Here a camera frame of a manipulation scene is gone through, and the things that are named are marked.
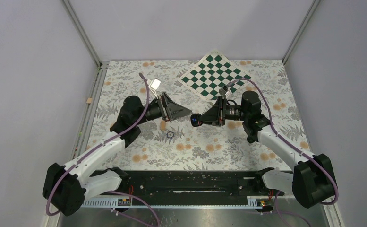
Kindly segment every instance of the wire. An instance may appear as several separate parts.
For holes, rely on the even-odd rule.
[[[269,115],[269,118],[270,118],[271,129],[274,131],[274,133],[276,134],[276,136],[278,138],[280,138],[284,143],[286,143],[289,147],[291,147],[292,149],[294,149],[296,152],[298,152],[299,154],[301,154],[302,156],[304,156],[305,158],[307,158],[308,160],[310,160],[315,166],[317,166],[325,174],[325,176],[331,182],[331,184],[333,186],[333,190],[335,191],[335,197],[334,197],[334,199],[331,202],[320,202],[320,203],[323,204],[323,205],[333,205],[333,204],[335,204],[338,201],[338,198],[339,198],[339,191],[338,191],[338,186],[336,185],[336,183],[333,180],[333,178],[331,177],[331,175],[329,175],[329,173],[320,164],[318,164],[312,157],[310,157],[309,155],[303,153],[301,150],[299,150],[296,146],[294,146],[293,144],[291,144],[287,139],[285,139],[282,135],[280,135],[278,133],[278,131],[275,129],[275,127],[273,125],[271,109],[270,109],[270,107],[269,107],[269,105],[267,103],[266,98],[263,95],[263,92],[257,86],[257,84],[255,84],[250,79],[247,79],[247,78],[239,78],[239,79],[235,79],[235,80],[231,81],[227,86],[230,87],[233,84],[235,84],[236,82],[238,82],[239,80],[246,80],[246,81],[252,83],[257,88],[258,92],[260,93],[261,97],[263,98],[263,101],[264,101],[265,106],[267,107],[268,115]]]
[[[283,213],[283,211],[279,211],[278,210],[278,200],[277,200],[277,198],[278,198],[278,195],[281,193],[281,191],[278,191],[277,193],[276,193],[276,195],[275,195],[275,199],[273,200],[273,202],[274,202],[274,206],[275,206],[275,211],[276,211],[276,213],[279,215],[279,218],[287,225],[287,226],[289,226],[289,227],[292,227],[285,219],[283,219],[283,217],[282,217],[282,215],[281,215],[281,213]],[[307,220],[307,219],[305,219],[305,218],[303,218],[303,217],[301,217],[299,214],[296,214],[296,213],[293,213],[295,216],[297,216],[297,217],[300,217],[301,219],[303,219],[307,224],[308,224],[308,226],[310,226],[311,227],[311,223]]]
[[[258,215],[270,215],[270,214],[278,214],[276,211],[270,211],[270,212],[251,212],[251,211],[243,211],[247,214],[258,214]],[[290,212],[290,211],[279,211],[280,214],[287,214],[287,215],[292,215],[292,216],[296,216],[300,219],[302,219],[304,222],[307,223],[307,225],[309,227],[311,226],[311,223],[303,216],[301,216],[300,214],[294,213],[294,212]]]
[[[113,194],[117,194],[117,195],[125,195],[125,196],[129,196],[129,197],[131,197],[131,198],[134,198],[134,199],[139,200],[139,201],[140,201],[140,202],[142,202],[146,207],[148,207],[148,208],[150,209],[150,211],[154,214],[154,216],[155,216],[155,220],[157,220],[157,225],[156,225],[156,226],[153,226],[153,225],[147,224],[147,223],[145,223],[145,222],[143,222],[143,221],[141,221],[141,220],[139,220],[139,219],[137,219],[137,218],[135,218],[135,217],[132,217],[132,216],[130,216],[130,215],[127,215],[127,214],[124,214],[124,213],[121,213],[121,212],[118,212],[117,214],[120,214],[120,215],[122,215],[122,216],[124,216],[124,217],[130,218],[130,219],[135,220],[135,221],[137,221],[137,222],[140,222],[140,223],[142,223],[143,225],[146,225],[146,226],[149,226],[149,227],[158,227],[158,226],[160,226],[160,224],[161,224],[161,223],[160,223],[160,219],[158,218],[158,216],[157,216],[157,214],[155,213],[154,209],[153,209],[150,205],[148,205],[148,203],[146,203],[143,199],[141,199],[141,198],[139,198],[139,197],[137,197],[137,196],[135,196],[135,195],[129,195],[129,194],[122,193],[122,192],[109,191],[109,192],[107,192],[107,193],[113,193]]]
[[[132,128],[136,127],[137,124],[139,124],[139,122],[142,120],[142,118],[144,117],[145,113],[147,112],[148,109],[148,104],[150,102],[150,88],[148,87],[147,84],[147,79],[143,76],[142,73],[139,73],[139,76],[143,79],[145,86],[146,86],[146,91],[147,91],[147,99],[146,99],[146,104],[145,107],[143,109],[142,114],[140,115],[140,117],[137,119],[137,121],[135,121],[135,123],[133,123],[129,128],[125,129],[124,131],[122,131],[121,133],[119,133],[116,136],[113,136],[111,138],[109,138],[108,140],[104,141],[104,143],[100,143],[99,145],[97,145],[96,147],[94,147],[93,149],[91,149],[89,152],[87,152],[85,155],[83,155],[77,162],[76,165],[73,164],[67,171],[64,172],[64,174],[58,179],[58,181],[55,183],[54,187],[51,190],[51,193],[47,199],[47,204],[46,204],[46,213],[48,216],[54,216],[56,214],[58,214],[60,211],[56,211],[54,213],[50,212],[50,204],[51,204],[51,200],[52,197],[54,196],[55,191],[57,190],[58,186],[60,185],[60,183],[62,182],[62,180],[70,173],[70,171],[72,171],[72,169],[74,169],[75,167],[78,167],[78,165],[85,159],[87,158],[89,155],[91,155],[93,152],[95,152],[98,148],[102,147],[103,145],[107,144],[108,142],[114,140],[115,138],[125,134],[126,132],[128,132],[129,130],[131,130]]]
[[[270,201],[272,199],[273,196],[273,190],[270,190],[270,195],[268,196],[268,201]]]

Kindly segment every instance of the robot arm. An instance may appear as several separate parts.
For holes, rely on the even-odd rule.
[[[115,138],[118,133],[126,130],[137,121],[143,109],[144,107],[139,97],[127,97],[124,100],[124,105],[120,110],[117,121],[110,128],[111,131],[100,142],[91,150],[87,150],[63,166],[54,163],[48,168],[44,182],[43,197],[49,198],[56,182],[72,166],[75,167],[63,178],[51,199],[51,203],[65,216],[75,213],[85,200],[104,192],[124,187],[125,185],[121,185],[121,183],[123,180],[129,182],[128,175],[119,168],[107,170],[105,173],[96,176],[93,176],[93,172],[107,159],[123,151],[139,136],[141,131],[136,126],[122,136]],[[162,95],[156,95],[156,99],[149,104],[139,124],[157,118],[173,121],[191,113],[191,110],[173,102],[164,92]]]
[[[326,175],[304,156],[312,157],[335,181],[331,161],[326,155],[317,156],[302,148],[300,149],[302,153],[299,154],[279,138],[270,120],[261,114],[261,100],[257,92],[244,92],[240,105],[233,100],[227,100],[229,93],[226,86],[222,87],[221,96],[218,97],[214,106],[203,115],[199,113],[191,115],[192,126],[198,127],[202,124],[223,126],[226,119],[243,121],[243,128],[248,135],[247,141],[249,143],[260,142],[269,147],[293,172],[285,173],[273,168],[259,171],[261,173],[260,182],[264,184],[261,187],[293,194],[297,201],[306,208],[334,195],[333,185]]]

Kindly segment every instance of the black metal base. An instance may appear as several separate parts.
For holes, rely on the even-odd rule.
[[[104,171],[95,171],[93,175],[102,174]],[[247,196],[268,196],[270,192],[260,185],[262,171],[124,172],[128,177],[122,179],[117,191],[128,193],[129,187],[133,186],[133,195],[150,205],[248,205]],[[133,200],[133,205],[142,204]]]

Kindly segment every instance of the metal frame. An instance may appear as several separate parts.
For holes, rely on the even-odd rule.
[[[92,129],[95,113],[97,110],[97,105],[100,100],[101,90],[104,85],[105,75],[107,74],[108,64],[103,64],[98,71],[94,86],[92,87],[92,92],[90,97],[92,102],[88,104],[85,115],[81,123],[81,128],[77,136],[77,141],[75,143],[75,152],[73,152],[71,159],[75,156],[79,156],[86,151],[86,146],[88,144],[88,139]]]
[[[79,127],[79,133],[75,141],[74,152],[72,152],[72,155],[71,155],[71,159],[72,159],[74,156],[77,156],[83,153],[87,146],[88,138],[90,136],[90,131],[93,125],[95,112],[96,112],[97,105],[100,99],[100,94],[101,94],[102,86],[104,84],[109,61],[101,62],[99,56],[97,55],[93,45],[91,44],[69,0],[62,0],[61,2],[63,2],[66,11],[68,12],[69,16],[71,17],[71,20],[75,28],[77,29],[79,35],[81,36],[82,41],[84,42],[86,48],[88,49],[93,61],[99,67],[98,72],[96,73],[95,79],[93,81],[93,85],[89,91],[89,97],[92,98],[92,102],[88,104],[85,108],[85,113],[84,113],[83,119]],[[282,59],[282,62],[284,65],[287,63],[291,53],[293,52],[304,30],[306,29],[307,25],[309,24],[310,19],[312,15],[314,14],[315,10],[317,9],[320,2],[321,0],[314,0],[313,3],[311,4],[307,14],[305,15],[299,29],[297,30],[295,36],[293,37],[293,40],[291,41]],[[110,196],[110,199],[117,198],[117,197],[118,196]],[[343,220],[342,220],[337,204],[335,204],[334,206],[324,206],[324,210],[325,210],[330,226],[344,227],[344,223],[343,223]],[[52,217],[45,215],[42,226],[55,227],[58,224],[59,218],[60,218],[60,214],[52,216]]]
[[[303,34],[304,30],[306,29],[311,17],[313,16],[314,12],[316,11],[318,5],[320,4],[321,0],[314,0],[311,4],[310,8],[307,11],[306,16],[303,19],[303,22],[301,22],[301,25],[299,29],[297,30],[295,37],[293,38],[292,42],[289,45],[288,50],[286,51],[285,55],[283,56],[282,62],[285,65],[286,62],[288,62],[288,59],[290,55],[293,52],[293,49],[295,48],[297,42],[299,41],[301,35]]]
[[[70,4],[69,0],[62,0],[61,1],[65,7],[65,10],[68,12],[69,16],[71,17],[72,23],[74,24],[77,32],[79,33],[80,37],[82,38],[83,43],[85,44],[87,50],[90,53],[94,63],[100,67],[101,66],[101,59],[98,57],[92,43],[89,40],[89,37],[86,34],[86,31],[83,29],[82,24],[79,21],[79,18],[76,15],[75,10],[73,9],[72,5]]]

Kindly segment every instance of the gray leaf pattern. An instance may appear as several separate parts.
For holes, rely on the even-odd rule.
[[[294,102],[284,65],[281,60],[232,61],[248,71],[252,80],[262,89],[277,129],[308,149],[300,114]],[[146,92],[138,76],[158,78],[158,89],[167,92],[176,103],[194,113],[204,113],[212,104],[203,101],[178,82],[178,78],[197,61],[111,61],[101,91],[87,148],[92,147],[115,123],[123,100],[138,96],[145,104]],[[249,83],[240,87],[232,99],[240,103],[241,94],[256,89]],[[264,115],[268,115],[262,104]],[[266,167],[289,167],[270,149],[246,141],[241,122],[227,121],[223,127],[203,125],[193,128],[189,116],[167,122],[162,130],[161,119],[139,125],[142,133],[124,151],[103,163],[102,168],[118,166],[126,170],[259,170]]]

